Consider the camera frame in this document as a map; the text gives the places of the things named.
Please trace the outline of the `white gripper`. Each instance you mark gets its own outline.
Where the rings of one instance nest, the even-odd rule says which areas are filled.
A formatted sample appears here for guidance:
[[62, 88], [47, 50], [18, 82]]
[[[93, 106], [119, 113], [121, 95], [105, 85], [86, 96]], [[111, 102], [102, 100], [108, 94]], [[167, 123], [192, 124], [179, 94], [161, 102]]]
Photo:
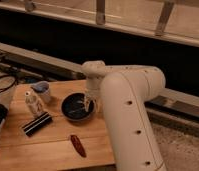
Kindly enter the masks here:
[[93, 110], [97, 110], [98, 104], [96, 98], [99, 97], [100, 83], [101, 79], [98, 77], [96, 78], [88, 77], [86, 79], [86, 90], [83, 101], [85, 108], [89, 107], [91, 99], [91, 103], [93, 104]]

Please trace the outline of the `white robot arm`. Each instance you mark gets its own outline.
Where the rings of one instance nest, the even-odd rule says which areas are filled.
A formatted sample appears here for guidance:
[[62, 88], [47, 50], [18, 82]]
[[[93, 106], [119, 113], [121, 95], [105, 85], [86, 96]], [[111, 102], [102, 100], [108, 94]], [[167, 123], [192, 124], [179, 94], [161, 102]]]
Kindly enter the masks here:
[[163, 72], [154, 66], [82, 65], [85, 101], [103, 112], [117, 171], [167, 171], [144, 103], [165, 88]]

